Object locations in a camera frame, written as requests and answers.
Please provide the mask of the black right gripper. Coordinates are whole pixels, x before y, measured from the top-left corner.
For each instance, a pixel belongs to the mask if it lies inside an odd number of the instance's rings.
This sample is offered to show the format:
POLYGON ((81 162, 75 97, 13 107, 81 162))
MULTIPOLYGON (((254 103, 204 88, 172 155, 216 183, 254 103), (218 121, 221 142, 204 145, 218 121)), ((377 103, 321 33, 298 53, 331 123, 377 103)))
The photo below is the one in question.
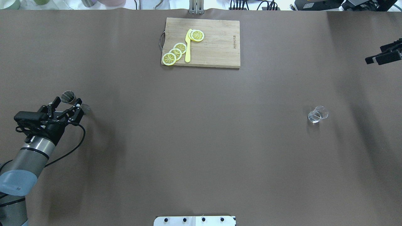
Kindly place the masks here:
POLYGON ((381 53, 365 58, 366 64, 377 63, 383 65, 399 61, 402 58, 402 38, 380 47, 381 53))

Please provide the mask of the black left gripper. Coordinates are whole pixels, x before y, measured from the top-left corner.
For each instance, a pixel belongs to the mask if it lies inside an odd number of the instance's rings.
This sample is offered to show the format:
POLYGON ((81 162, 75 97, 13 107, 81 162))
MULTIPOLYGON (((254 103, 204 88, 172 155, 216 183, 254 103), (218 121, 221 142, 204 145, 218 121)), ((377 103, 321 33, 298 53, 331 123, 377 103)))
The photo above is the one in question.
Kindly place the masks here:
MULTIPOLYGON (((47 105, 48 117, 54 117, 56 108, 61 103, 61 98, 57 96, 51 103, 47 105)), ((71 123, 79 124, 84 116, 83 110, 79 107, 82 104, 82 99, 78 98, 75 105, 62 112, 62 120, 54 121, 44 117, 44 113, 36 113, 36 117, 30 120, 33 135, 45 138, 51 141, 54 145, 58 145, 61 140, 66 126, 71 123)))

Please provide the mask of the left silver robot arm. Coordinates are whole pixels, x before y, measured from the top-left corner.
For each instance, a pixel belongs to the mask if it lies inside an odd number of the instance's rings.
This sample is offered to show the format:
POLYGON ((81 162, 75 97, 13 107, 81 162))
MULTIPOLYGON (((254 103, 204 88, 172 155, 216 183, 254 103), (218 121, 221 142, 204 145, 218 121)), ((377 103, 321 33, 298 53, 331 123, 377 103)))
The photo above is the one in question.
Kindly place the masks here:
POLYGON ((80 98, 63 95, 42 105, 38 111, 19 111, 14 116, 16 132, 23 133, 26 138, 16 157, 1 164, 2 226, 29 225, 26 195, 43 169, 56 162, 49 162, 49 159, 68 125, 80 127, 83 131, 81 141, 84 141, 86 130, 80 121, 85 114, 80 98))

